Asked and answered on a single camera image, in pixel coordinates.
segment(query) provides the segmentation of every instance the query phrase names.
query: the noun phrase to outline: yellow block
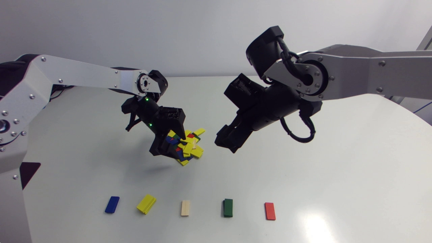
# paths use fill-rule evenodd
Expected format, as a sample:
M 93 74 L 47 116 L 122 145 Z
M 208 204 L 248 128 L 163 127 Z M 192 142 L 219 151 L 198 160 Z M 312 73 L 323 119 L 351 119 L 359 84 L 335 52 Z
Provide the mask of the yellow block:
M 179 148 L 181 148 L 181 149 L 184 149 L 184 147 L 186 147 L 186 145 L 184 145 L 184 144 L 182 144 L 182 143 L 179 143 L 179 144 L 177 145 L 177 147 L 179 147 Z
M 185 165 L 187 165 L 187 163 L 189 163 L 189 161 L 188 160 L 185 160 L 185 161 L 180 161 L 180 160 L 177 160 L 181 165 L 183 165 L 183 166 L 185 166 Z
M 153 204 L 155 204 L 156 198 L 151 196 L 150 194 L 147 194 L 140 204 L 138 204 L 137 209 L 140 210 L 143 214 L 147 214 L 150 209 L 152 208 Z
M 190 157 L 192 148 L 194 147 L 193 144 L 187 144 L 183 149 L 183 156 L 184 157 Z
M 194 142 L 194 138 L 186 137 L 186 139 L 180 139 L 182 142 L 187 142 L 188 144 L 191 144 Z
M 169 130 L 168 136 L 173 137 L 175 135 L 175 132 L 172 130 Z
M 205 131 L 206 131 L 206 130 L 204 130 L 204 128 L 200 128 L 200 129 L 194 131 L 194 133 L 195 133 L 197 136 L 200 136 L 200 135 L 203 134 Z
M 203 155 L 204 149 L 202 149 L 200 146 L 197 145 L 196 149 L 191 150 L 191 155 L 197 158 L 201 158 Z

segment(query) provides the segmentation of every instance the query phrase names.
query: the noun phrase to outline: black cable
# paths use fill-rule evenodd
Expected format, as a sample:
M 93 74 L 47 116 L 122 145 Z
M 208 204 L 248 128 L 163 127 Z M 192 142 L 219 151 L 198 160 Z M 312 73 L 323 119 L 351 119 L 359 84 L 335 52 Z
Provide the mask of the black cable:
M 432 102 L 427 103 L 426 105 L 422 106 L 420 109 L 414 111 L 413 113 L 415 114 L 416 112 L 420 111 L 421 109 L 425 108 L 426 106 L 432 104 Z
M 308 143 L 314 139 L 315 136 L 315 126 L 312 122 L 310 117 L 302 118 L 302 121 L 306 124 L 306 126 L 311 131 L 311 135 L 309 137 L 297 137 L 294 134 L 292 134 L 291 130 L 288 128 L 285 122 L 285 118 L 281 118 L 280 123 L 282 124 L 283 129 L 288 133 L 289 136 L 291 136 L 294 140 L 300 143 Z
M 59 93 L 57 96 L 50 98 L 50 101 L 51 101 L 51 100 L 54 100 L 54 99 L 57 98 L 57 97 L 59 97 L 59 96 L 61 95 L 61 93 L 63 93 L 63 91 L 65 91 L 65 90 L 60 91 L 60 93 Z

